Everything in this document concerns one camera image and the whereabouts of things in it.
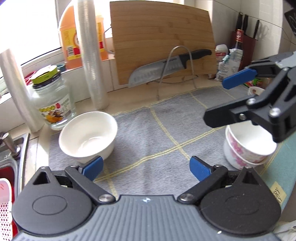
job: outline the wooden cutting board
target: wooden cutting board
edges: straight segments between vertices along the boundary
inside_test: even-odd
[[[194,60],[196,74],[216,73],[215,42],[208,11],[185,5],[154,1],[110,2],[111,25],[119,84],[146,64],[166,59],[173,47],[190,51],[210,49],[211,56]],[[176,56],[186,53],[179,48]],[[187,69],[167,77],[191,75]]]

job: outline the kitchen knife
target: kitchen knife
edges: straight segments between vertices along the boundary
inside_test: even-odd
[[[237,17],[237,24],[235,26],[235,31],[241,28],[242,28],[242,12],[239,12],[239,15]]]
[[[256,26],[255,26],[255,31],[254,31],[254,36],[253,39],[256,37],[257,31],[258,31],[258,27],[259,27],[259,19],[257,20]]]
[[[244,22],[242,24],[242,30],[244,31],[244,35],[247,35],[246,30],[247,30],[247,27],[248,27],[248,20],[249,20],[249,16],[247,14],[245,14]]]
[[[212,51],[209,49],[200,49],[191,52],[192,59],[200,59],[204,56],[211,55]],[[186,62],[190,60],[189,53],[180,54],[174,57],[171,57],[163,76],[167,76],[169,74],[175,73],[181,69],[186,69]],[[161,74],[163,72],[163,68],[167,59],[163,59],[151,64],[144,65],[142,67],[137,68],[130,76],[128,81],[129,87],[134,87],[137,85],[141,85],[153,80],[157,80],[161,78]]]

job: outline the countertop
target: countertop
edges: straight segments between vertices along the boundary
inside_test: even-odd
[[[166,79],[169,82],[179,82],[181,78]],[[211,87],[221,85],[221,82],[214,80],[208,80],[207,75],[201,75],[195,80],[197,88]],[[133,88],[123,88],[108,93],[110,104],[104,109],[104,112],[109,114],[116,114],[118,112],[124,112],[133,110],[153,102],[158,101],[156,98],[158,83],[149,83],[136,86]],[[159,89],[160,99],[165,99],[177,94],[182,94],[194,89],[192,81],[176,84],[161,84]],[[91,99],[86,99],[76,104],[77,114],[82,114],[89,111],[96,111]],[[13,138],[30,132],[28,127],[23,124],[12,130],[10,134]],[[41,166],[48,166],[49,160],[49,146],[50,136],[57,131],[53,131],[48,125],[44,125],[43,128],[36,132],[31,133],[30,142],[28,146],[27,160],[25,164],[25,184],[34,175],[36,170]]]

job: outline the sink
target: sink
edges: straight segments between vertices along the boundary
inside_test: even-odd
[[[21,148],[19,155],[12,157],[10,150],[2,143],[0,145],[0,178],[9,180],[14,188],[16,198],[24,187],[25,162],[30,134],[23,134],[13,139],[14,143]]]

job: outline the green jar lid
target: green jar lid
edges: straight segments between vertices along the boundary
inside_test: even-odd
[[[56,65],[48,65],[40,70],[38,70],[35,74],[32,75],[31,80],[33,84],[40,84],[44,81],[51,79],[58,73]]]

